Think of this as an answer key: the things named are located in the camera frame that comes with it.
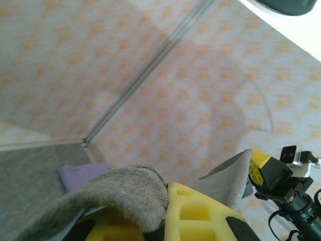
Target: gray fabric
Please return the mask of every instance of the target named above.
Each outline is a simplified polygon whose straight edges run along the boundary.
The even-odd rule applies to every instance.
[[[245,185],[245,189],[244,189],[244,193],[243,193],[242,198],[246,198],[246,197],[252,195],[252,193],[253,193],[253,186],[250,181],[250,178],[247,177],[247,181],[246,181],[246,185]]]
[[[251,150],[239,153],[189,186],[236,209],[245,195],[251,156]],[[151,165],[112,170],[52,202],[16,241],[61,241],[78,217],[102,206],[118,207],[143,232],[152,232],[165,218],[167,186],[164,174]]]
[[[188,186],[237,209],[244,195],[251,157],[252,150],[245,150]]]
[[[143,232],[153,231],[165,218],[167,185],[164,174],[151,165],[114,169],[52,202],[16,240],[42,241],[53,236],[59,240],[61,231],[83,209],[101,206],[115,206]]]
[[[65,195],[59,167],[87,163],[81,144],[0,152],[0,240],[12,240],[28,220]]]

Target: floor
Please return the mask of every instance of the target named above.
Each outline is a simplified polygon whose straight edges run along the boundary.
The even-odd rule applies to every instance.
[[[11,240],[35,213],[65,194],[57,168],[86,163],[81,144],[0,152],[0,240]]]

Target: wall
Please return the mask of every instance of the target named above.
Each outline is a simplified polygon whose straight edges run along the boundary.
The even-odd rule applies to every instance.
[[[82,138],[195,0],[0,6],[0,145]]]
[[[321,64],[237,1],[217,1],[90,145],[112,168],[148,162],[187,183],[246,148],[321,156]],[[321,179],[313,172],[316,192]],[[270,202],[242,213],[273,240]],[[290,226],[278,220],[285,239]]]

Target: yellow foam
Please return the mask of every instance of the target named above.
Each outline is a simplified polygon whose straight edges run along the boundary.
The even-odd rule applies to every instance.
[[[116,208],[106,207],[92,213],[79,222],[93,219],[96,224],[85,241],[145,241],[142,232]]]
[[[269,155],[253,151],[250,162],[249,175],[254,183],[258,185],[263,184],[263,178],[261,176],[261,173],[259,172],[259,169],[262,168],[269,159]]]
[[[226,217],[244,217],[222,203],[180,183],[169,184],[165,241],[237,241]]]

